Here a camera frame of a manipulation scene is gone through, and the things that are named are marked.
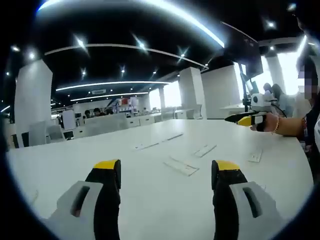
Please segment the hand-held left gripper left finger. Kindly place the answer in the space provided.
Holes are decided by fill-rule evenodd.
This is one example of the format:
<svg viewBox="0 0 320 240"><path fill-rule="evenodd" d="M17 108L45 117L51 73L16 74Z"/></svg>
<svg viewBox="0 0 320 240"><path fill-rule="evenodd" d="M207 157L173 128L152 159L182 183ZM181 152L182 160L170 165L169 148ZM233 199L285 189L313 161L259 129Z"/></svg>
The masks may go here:
<svg viewBox="0 0 320 240"><path fill-rule="evenodd" d="M101 161L57 200L47 228L60 240L118 240L121 161Z"/></svg>

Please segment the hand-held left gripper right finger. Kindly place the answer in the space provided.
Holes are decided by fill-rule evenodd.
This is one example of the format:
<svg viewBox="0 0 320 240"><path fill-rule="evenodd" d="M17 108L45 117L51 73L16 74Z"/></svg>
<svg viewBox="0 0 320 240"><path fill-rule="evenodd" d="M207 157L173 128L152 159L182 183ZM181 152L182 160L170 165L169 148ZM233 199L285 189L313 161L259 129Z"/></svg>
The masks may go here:
<svg viewBox="0 0 320 240"><path fill-rule="evenodd" d="M276 201L237 164L213 160L211 188L215 240L269 240L284 226Z"/></svg>

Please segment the person's right hand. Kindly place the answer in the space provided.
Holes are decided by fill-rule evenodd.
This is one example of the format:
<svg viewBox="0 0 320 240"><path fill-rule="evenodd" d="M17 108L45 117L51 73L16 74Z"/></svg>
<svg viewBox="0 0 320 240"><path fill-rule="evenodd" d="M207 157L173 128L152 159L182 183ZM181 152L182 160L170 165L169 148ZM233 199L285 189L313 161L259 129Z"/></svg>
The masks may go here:
<svg viewBox="0 0 320 240"><path fill-rule="evenodd" d="M275 132L279 117L273 113L267 112L263 122L250 126L252 131L257 132Z"/></svg>

